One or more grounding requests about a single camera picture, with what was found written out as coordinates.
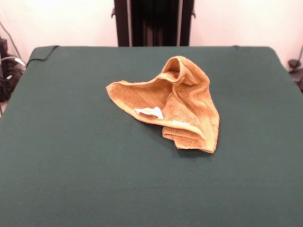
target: towel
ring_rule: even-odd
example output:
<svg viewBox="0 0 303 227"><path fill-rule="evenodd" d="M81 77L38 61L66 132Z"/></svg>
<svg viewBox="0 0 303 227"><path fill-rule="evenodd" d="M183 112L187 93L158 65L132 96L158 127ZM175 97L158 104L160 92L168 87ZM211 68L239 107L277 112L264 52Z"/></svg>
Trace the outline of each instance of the towel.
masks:
<svg viewBox="0 0 303 227"><path fill-rule="evenodd" d="M170 58L162 72L148 82L114 82L111 100L139 121L162 125L163 137L177 148L214 153L219 113L209 91L210 80L192 61Z"/></svg>

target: black cable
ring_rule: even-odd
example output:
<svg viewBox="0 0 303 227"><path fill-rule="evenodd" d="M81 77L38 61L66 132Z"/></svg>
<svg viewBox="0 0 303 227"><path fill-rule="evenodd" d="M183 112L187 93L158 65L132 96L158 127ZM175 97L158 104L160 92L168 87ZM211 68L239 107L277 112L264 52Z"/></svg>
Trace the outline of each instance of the black cable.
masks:
<svg viewBox="0 0 303 227"><path fill-rule="evenodd" d="M1 23L1 21L0 21L0 26L1 26L1 27L3 28L3 30L8 34L9 39L11 40L11 43L13 44L13 46L14 46L14 48L15 48L17 54L18 54L18 57L21 59L21 55L20 55L20 53L19 53L19 51L18 51L18 49L17 49L17 47L16 47L16 45L15 45L15 43L14 43L14 41L13 41L13 38L11 37L10 33L5 29L5 27L3 26L3 24Z"/></svg>
<svg viewBox="0 0 303 227"><path fill-rule="evenodd" d="M297 61L296 65L295 65L294 69L296 69L296 68L299 66L300 59L302 58L302 53L303 53L303 46L302 46L302 48L301 48L301 52L300 52L298 61Z"/></svg>

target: cable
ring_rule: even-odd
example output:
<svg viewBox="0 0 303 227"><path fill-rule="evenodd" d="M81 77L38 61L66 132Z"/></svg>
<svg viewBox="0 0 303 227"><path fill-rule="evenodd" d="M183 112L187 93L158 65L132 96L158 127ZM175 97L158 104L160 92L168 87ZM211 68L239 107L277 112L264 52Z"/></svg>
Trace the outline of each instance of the cable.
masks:
<svg viewBox="0 0 303 227"><path fill-rule="evenodd" d="M302 58L302 53L303 53L303 46L302 46L302 48L301 48L301 52L300 52L298 61L297 61L296 65L295 65L294 69L296 69L296 68L299 66L300 59Z"/></svg>
<svg viewBox="0 0 303 227"><path fill-rule="evenodd" d="M16 56L8 56L8 57L5 57L5 58L1 58L1 61L8 60L8 59L14 59L16 62L18 62L19 64L26 67L26 64L22 61L22 59L20 59L19 57L16 57Z"/></svg>
<svg viewBox="0 0 303 227"><path fill-rule="evenodd" d="M20 55L20 53L19 53L19 51L18 51L18 49L17 49L17 47L16 47L16 45L15 45L15 43L14 43L14 41L13 41L13 38L11 37L10 33L5 29L5 27L3 26L3 24L1 23L1 21L0 21L0 26L1 26L2 29L8 34L9 39L11 40L11 43L13 44L13 46L14 46L14 48L15 48L17 54L18 54L18 57L21 59L21 55Z"/></svg>

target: towel tag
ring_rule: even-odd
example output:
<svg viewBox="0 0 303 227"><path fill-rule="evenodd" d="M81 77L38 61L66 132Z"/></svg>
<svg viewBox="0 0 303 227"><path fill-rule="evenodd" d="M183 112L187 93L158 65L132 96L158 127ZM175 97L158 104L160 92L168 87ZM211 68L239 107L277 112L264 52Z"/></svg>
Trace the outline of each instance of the towel tag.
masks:
<svg viewBox="0 0 303 227"><path fill-rule="evenodd" d="M160 119L160 120L164 119L161 109L157 106L153 109L147 107L147 108L144 108L144 109L134 109L134 110L137 112L137 114L143 113L143 114L146 114L146 115L154 115L154 116L158 117L158 119Z"/></svg>

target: white wall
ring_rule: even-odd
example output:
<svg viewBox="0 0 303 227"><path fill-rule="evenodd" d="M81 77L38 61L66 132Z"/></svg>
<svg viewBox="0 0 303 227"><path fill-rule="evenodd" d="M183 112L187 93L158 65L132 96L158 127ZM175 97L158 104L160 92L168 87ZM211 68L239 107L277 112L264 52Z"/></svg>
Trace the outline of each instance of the white wall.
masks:
<svg viewBox="0 0 303 227"><path fill-rule="evenodd" d="M37 46L117 46L113 7L114 0L0 0L0 21L27 61ZM7 38L1 28L0 35Z"/></svg>
<svg viewBox="0 0 303 227"><path fill-rule="evenodd" d="M37 46L117 46L114 0L0 1L0 21L26 61ZM195 0L195 11L190 45L266 45L286 66L303 44L302 0Z"/></svg>
<svg viewBox="0 0 303 227"><path fill-rule="evenodd" d="M287 66L303 45L302 0L195 0L190 45L270 46Z"/></svg>

